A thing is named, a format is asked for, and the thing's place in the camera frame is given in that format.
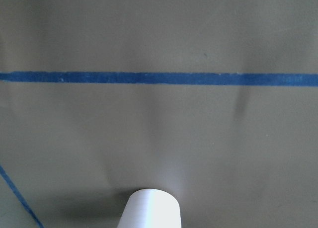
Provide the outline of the pink cup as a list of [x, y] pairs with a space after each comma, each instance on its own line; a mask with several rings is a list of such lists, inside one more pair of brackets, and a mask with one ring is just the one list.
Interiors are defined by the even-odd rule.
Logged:
[[171, 194], [158, 189], [134, 192], [124, 208], [119, 228], [181, 228], [180, 205]]

